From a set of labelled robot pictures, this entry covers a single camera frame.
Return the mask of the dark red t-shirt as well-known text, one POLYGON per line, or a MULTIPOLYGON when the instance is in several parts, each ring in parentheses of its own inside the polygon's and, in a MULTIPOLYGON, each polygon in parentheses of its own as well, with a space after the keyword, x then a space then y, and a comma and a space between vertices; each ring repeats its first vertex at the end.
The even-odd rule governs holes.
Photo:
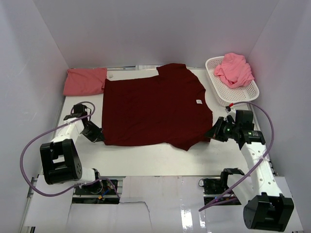
POLYGON ((206 89, 184 64, 157 68, 153 77, 107 80, 104 86, 102 129, 109 146, 168 143, 189 150, 209 142, 212 128, 206 89))

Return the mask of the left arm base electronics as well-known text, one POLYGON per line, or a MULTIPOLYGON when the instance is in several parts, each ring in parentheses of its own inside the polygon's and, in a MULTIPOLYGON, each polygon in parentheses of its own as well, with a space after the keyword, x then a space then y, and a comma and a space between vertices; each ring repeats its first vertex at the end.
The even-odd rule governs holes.
POLYGON ((73 204, 119 204, 119 198, 114 190, 118 189, 118 180, 101 180, 92 185, 74 189, 73 204))

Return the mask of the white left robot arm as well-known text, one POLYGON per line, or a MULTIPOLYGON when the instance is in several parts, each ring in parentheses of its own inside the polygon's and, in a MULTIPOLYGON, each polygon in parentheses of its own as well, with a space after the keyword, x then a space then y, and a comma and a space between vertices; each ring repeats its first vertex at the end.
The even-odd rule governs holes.
POLYGON ((43 174, 47 184, 65 182, 86 183, 93 194, 102 190, 103 182, 94 168, 84 168, 75 143, 83 135, 92 143, 103 142, 103 130, 90 120, 91 111, 82 102, 73 106, 70 115, 64 117, 65 126, 49 143, 40 147, 43 174))

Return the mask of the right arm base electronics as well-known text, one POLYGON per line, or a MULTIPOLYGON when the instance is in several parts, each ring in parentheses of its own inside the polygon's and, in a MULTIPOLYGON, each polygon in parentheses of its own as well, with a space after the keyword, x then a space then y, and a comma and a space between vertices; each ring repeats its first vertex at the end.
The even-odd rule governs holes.
POLYGON ((198 182, 200 188, 203 188, 204 204, 216 199, 220 194, 226 191, 227 180, 229 175, 244 175, 243 171, 238 168, 225 168, 220 177, 204 177, 198 182))

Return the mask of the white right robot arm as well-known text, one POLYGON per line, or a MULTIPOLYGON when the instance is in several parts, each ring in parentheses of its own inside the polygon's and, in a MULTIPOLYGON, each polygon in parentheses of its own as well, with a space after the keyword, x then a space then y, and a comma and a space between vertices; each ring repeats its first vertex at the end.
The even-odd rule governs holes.
POLYGON ((294 202, 278 187, 267 159, 268 149, 262 132, 254 129, 253 112, 226 107, 206 137, 226 142, 233 139, 245 158, 249 171, 225 169, 219 187, 234 193, 243 206, 248 229, 284 232, 294 210, 294 202))

